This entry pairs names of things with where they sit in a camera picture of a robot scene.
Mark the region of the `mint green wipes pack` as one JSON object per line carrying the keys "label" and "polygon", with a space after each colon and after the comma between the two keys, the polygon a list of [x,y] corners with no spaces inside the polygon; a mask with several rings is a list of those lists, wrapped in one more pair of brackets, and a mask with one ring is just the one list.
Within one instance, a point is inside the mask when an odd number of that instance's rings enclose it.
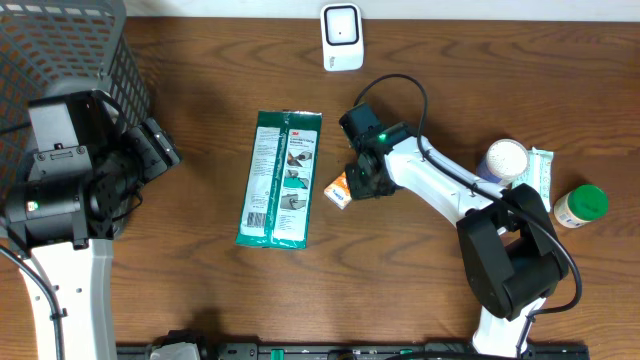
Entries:
{"label": "mint green wipes pack", "polygon": [[521,184],[527,184],[532,187],[539,193],[546,211],[550,213],[551,169],[554,153],[532,147],[528,151],[528,156],[529,164],[527,170],[516,178],[511,186],[515,188]]}

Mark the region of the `orange Kleenex tissue pack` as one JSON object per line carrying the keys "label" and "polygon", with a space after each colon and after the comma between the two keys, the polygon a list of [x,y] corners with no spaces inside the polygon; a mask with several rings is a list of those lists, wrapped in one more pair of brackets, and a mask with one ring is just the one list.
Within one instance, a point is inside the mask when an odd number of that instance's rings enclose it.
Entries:
{"label": "orange Kleenex tissue pack", "polygon": [[341,173],[325,189],[324,195],[338,208],[344,210],[352,201],[346,173]]}

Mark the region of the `green lid cream jar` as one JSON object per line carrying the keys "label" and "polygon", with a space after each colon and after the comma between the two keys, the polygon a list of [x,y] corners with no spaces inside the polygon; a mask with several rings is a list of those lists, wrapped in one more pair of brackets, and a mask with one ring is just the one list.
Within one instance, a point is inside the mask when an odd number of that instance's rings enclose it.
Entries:
{"label": "green lid cream jar", "polygon": [[560,225],[579,228],[608,213],[606,193],[592,184],[581,185],[558,199],[553,214]]}

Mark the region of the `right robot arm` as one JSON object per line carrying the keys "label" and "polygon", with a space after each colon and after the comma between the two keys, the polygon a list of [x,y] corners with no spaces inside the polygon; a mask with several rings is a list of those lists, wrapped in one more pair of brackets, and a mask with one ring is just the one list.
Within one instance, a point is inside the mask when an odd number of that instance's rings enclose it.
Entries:
{"label": "right robot arm", "polygon": [[357,160],[345,168],[355,200],[406,189],[455,228],[469,286],[482,306],[474,350],[522,357],[533,316],[569,272],[540,195],[487,182],[435,150],[406,123],[383,125],[365,103],[339,120]]}

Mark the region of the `green white gloves package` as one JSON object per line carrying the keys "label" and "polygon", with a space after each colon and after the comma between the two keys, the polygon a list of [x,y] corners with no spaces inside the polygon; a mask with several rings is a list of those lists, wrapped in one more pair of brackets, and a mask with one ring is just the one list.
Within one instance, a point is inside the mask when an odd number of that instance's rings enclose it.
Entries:
{"label": "green white gloves package", "polygon": [[236,244],[307,247],[322,120],[307,111],[258,113]]}

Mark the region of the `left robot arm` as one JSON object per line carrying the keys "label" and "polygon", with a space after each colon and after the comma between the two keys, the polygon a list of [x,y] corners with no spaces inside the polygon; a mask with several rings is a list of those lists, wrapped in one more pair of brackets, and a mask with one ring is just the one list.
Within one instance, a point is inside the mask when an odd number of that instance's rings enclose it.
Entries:
{"label": "left robot arm", "polygon": [[153,118],[131,125],[106,92],[33,100],[36,151],[9,191],[5,254],[26,283],[41,359],[114,359],[113,242],[142,188],[182,158]]}

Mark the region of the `white cotton swab tub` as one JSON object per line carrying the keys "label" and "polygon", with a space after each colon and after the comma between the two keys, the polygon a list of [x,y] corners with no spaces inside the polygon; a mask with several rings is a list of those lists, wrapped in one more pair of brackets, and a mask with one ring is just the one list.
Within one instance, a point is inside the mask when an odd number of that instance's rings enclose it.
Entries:
{"label": "white cotton swab tub", "polygon": [[476,174],[491,183],[508,186],[529,166],[528,151],[513,139],[494,142],[476,167]]}

